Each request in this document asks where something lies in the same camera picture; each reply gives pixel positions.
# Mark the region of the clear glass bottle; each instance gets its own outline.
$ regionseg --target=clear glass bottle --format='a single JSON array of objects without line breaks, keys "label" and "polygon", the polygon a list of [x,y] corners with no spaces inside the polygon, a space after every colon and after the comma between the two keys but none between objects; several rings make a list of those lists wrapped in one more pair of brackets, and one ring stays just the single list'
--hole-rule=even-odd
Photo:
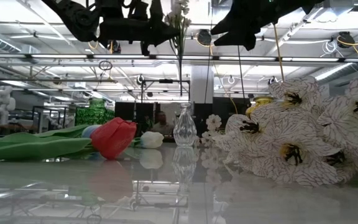
[{"label": "clear glass bottle", "polygon": [[178,146],[192,146],[197,135],[196,124],[191,118],[190,104],[180,105],[180,117],[173,130],[173,137]]}]

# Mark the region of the ceiling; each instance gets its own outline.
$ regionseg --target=ceiling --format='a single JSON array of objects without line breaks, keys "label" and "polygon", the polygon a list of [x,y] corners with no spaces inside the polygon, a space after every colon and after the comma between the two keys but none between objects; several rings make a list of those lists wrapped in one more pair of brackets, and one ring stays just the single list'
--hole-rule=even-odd
[{"label": "ceiling", "polygon": [[[24,45],[32,46],[39,50],[42,54],[107,54],[108,51],[100,46],[96,49],[92,49],[95,43],[82,43],[72,36],[70,31],[62,24],[60,18],[49,9],[41,0],[27,1],[31,10],[26,9],[18,1],[24,0],[0,0],[0,38],[9,42],[12,45],[22,48]],[[76,0],[85,5],[85,0]],[[151,0],[144,0],[144,2],[151,3]],[[161,0],[163,12],[168,14],[170,12],[171,0]],[[210,1],[204,0],[190,0],[190,12],[187,15],[192,21],[192,25],[188,29],[188,39],[185,44],[185,55],[208,55],[209,48],[203,47],[197,43],[196,40],[191,39],[195,36],[199,29],[209,29],[211,27],[211,21],[213,24],[219,22],[229,9],[227,3],[219,6],[219,1],[213,1],[212,16],[209,15]],[[280,18],[277,26],[278,38],[284,37],[285,41],[280,46],[281,56],[284,57],[357,57],[353,48],[341,49],[332,51],[331,54],[326,54],[326,41],[329,41],[331,37],[336,38],[340,31],[348,31],[351,36],[358,42],[358,11],[350,11],[334,19],[328,21],[322,21],[321,19],[315,19],[307,22],[301,26],[305,13],[299,9],[282,18]],[[55,29],[53,31],[49,26],[46,26],[41,19],[45,19]],[[57,32],[61,34],[66,40],[63,40],[57,35]],[[265,40],[257,41],[255,49],[246,51],[245,48],[240,47],[240,54],[242,56],[277,56],[275,50],[275,34],[272,25],[264,27],[262,32],[257,37],[264,37]],[[128,44],[126,41],[120,41],[122,54],[140,55],[140,46],[138,42]],[[157,47],[150,46],[150,53],[153,55],[172,55],[173,51],[169,45],[169,42],[164,42]],[[238,55],[237,46],[225,46],[225,47],[212,47],[213,55]],[[33,66],[32,74],[41,71],[45,66],[41,66],[43,63],[54,63],[52,67],[46,67],[37,74],[36,78],[76,78],[95,80],[96,77],[100,78],[103,71],[95,66],[98,64],[98,60],[93,60],[93,66],[56,66],[59,63],[76,63],[77,65],[83,63],[84,60],[60,60],[53,61],[53,59],[40,59],[38,61],[40,66]],[[132,90],[139,89],[139,85],[136,85],[136,78],[142,74],[147,79],[158,80],[161,78],[178,79],[178,66],[176,61],[164,61],[158,60],[112,60],[114,68],[103,74],[102,79],[107,79],[109,76],[116,79],[118,83],[103,82],[103,83],[86,83],[87,88],[99,88],[110,90]],[[30,75],[30,64],[20,64],[19,60],[0,59],[0,66],[8,68],[10,75]],[[193,63],[185,63],[183,65],[183,79],[190,80],[192,75]],[[212,63],[212,72],[215,77],[220,77],[220,82],[226,90],[241,90],[240,79],[240,67],[238,63],[225,63],[219,62],[217,64]],[[289,77],[302,77],[309,75],[322,67],[332,67],[334,65],[308,65],[308,64],[288,64],[283,67],[283,72],[287,78]],[[272,76],[281,77],[280,67],[275,64],[255,64],[255,63],[243,63],[241,72],[244,77],[244,90],[245,91],[265,91],[267,87],[267,80]],[[234,78],[234,84],[229,83],[229,78]],[[36,83],[36,85],[43,85],[48,88],[71,88],[67,86],[68,83],[62,83],[62,85],[56,86],[53,83]],[[178,84],[165,84],[154,83],[149,87],[149,90],[177,90]],[[127,93],[103,93],[104,96],[109,97],[112,100],[134,100],[133,96]],[[72,97],[80,99],[81,95],[75,93],[71,94]],[[242,95],[232,94],[232,97],[242,97]],[[177,96],[177,94],[170,95],[158,95],[151,100],[166,100],[174,99],[186,100],[188,97],[186,94],[183,97]]]}]

